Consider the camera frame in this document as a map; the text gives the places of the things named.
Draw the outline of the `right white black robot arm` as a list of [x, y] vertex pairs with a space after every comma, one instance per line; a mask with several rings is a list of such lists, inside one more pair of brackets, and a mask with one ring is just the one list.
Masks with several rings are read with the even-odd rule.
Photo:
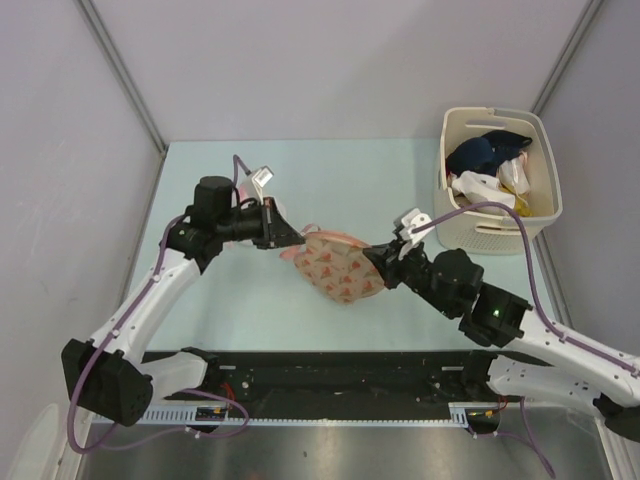
[[491, 354], [461, 376], [463, 393], [484, 401], [494, 392], [563, 403], [603, 420], [615, 434], [639, 439], [639, 359], [549, 320], [540, 306], [484, 282], [484, 270], [461, 249], [429, 259], [399, 242], [365, 249], [386, 288], [406, 285], [483, 347], [540, 361], [533, 372]]

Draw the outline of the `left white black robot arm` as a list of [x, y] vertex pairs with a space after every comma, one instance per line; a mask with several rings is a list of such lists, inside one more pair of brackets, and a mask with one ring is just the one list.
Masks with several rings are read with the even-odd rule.
[[200, 179], [192, 204], [165, 228], [155, 263], [134, 293], [88, 340], [72, 339], [63, 348], [71, 414], [82, 407], [132, 426], [155, 400], [186, 389], [202, 400], [219, 392], [212, 354], [185, 348], [157, 361], [143, 357], [174, 304], [225, 244], [249, 241], [261, 250], [302, 244], [263, 192], [271, 177], [263, 167], [240, 186], [222, 176]]

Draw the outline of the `floral orange bra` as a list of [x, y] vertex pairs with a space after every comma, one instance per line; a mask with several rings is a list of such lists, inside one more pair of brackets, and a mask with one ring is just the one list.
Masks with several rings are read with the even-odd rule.
[[280, 258], [291, 262], [301, 277], [326, 298], [348, 305], [385, 288], [381, 275], [364, 255], [370, 244], [316, 224], [308, 224], [301, 234], [304, 243], [284, 250]]

